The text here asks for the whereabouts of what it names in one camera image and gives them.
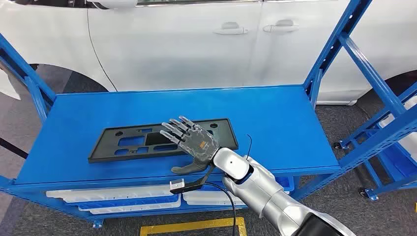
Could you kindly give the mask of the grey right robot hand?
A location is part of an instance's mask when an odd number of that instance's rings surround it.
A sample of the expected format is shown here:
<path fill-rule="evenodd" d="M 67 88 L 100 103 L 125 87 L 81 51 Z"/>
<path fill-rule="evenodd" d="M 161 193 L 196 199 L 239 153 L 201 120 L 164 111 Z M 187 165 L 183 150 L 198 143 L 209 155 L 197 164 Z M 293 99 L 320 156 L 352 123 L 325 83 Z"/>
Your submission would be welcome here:
<path fill-rule="evenodd" d="M 179 116 L 179 120 L 171 118 L 169 123 L 161 125 L 168 131 L 161 130 L 159 133 L 193 157 L 192 163 L 171 168 L 171 172 L 177 175 L 204 171 L 220 148 L 211 133 L 184 116 Z"/>

